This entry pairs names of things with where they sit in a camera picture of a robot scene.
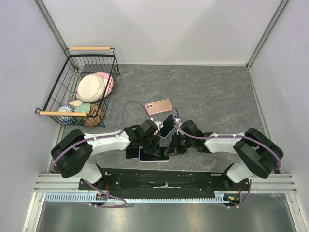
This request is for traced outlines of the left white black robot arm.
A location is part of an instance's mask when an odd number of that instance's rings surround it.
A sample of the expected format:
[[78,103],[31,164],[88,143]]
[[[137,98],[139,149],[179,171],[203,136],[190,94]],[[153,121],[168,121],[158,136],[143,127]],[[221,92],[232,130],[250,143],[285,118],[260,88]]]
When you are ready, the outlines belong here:
[[130,159],[137,158],[140,147],[157,155],[162,127],[162,122],[148,119],[141,125],[110,133],[87,134],[80,129],[72,130],[51,150],[54,159],[52,170],[59,171],[63,178],[85,179],[95,190],[101,190],[106,185],[106,178],[99,166],[88,159],[113,150],[125,150]]

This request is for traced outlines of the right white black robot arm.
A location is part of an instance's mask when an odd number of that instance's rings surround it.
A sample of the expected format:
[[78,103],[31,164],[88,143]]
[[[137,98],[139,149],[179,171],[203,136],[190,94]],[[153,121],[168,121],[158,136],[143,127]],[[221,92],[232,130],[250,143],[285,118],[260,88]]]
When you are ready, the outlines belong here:
[[221,178],[222,187],[233,190],[244,179],[257,176],[266,179],[281,167],[283,151],[259,130],[250,128],[237,134],[203,133],[191,121],[174,122],[177,132],[173,134],[165,155],[179,155],[194,148],[200,153],[237,154],[241,161],[231,164]]

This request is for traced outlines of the pink phone case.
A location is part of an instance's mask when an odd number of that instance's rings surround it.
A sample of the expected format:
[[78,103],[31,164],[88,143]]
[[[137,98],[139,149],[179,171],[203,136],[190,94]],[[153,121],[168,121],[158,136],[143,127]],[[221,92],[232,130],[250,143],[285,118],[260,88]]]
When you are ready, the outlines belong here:
[[145,104],[145,108],[149,115],[164,113],[173,109],[169,99],[147,103]]

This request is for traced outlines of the white phone black screen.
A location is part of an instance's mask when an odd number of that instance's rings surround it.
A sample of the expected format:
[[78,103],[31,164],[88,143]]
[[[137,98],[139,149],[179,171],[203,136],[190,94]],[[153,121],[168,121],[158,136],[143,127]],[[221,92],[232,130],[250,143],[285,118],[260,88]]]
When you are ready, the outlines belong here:
[[133,148],[133,149],[126,149],[126,158],[127,159],[138,159],[140,156],[139,149]]

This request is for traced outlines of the blue phone black screen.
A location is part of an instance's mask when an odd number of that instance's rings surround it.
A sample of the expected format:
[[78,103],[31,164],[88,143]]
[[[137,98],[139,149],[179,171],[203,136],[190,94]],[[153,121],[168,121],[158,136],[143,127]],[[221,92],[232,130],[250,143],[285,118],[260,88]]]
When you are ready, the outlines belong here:
[[163,120],[163,127],[160,129],[160,135],[162,139],[167,138],[175,129],[174,126],[174,120],[173,115],[169,114],[164,120]]

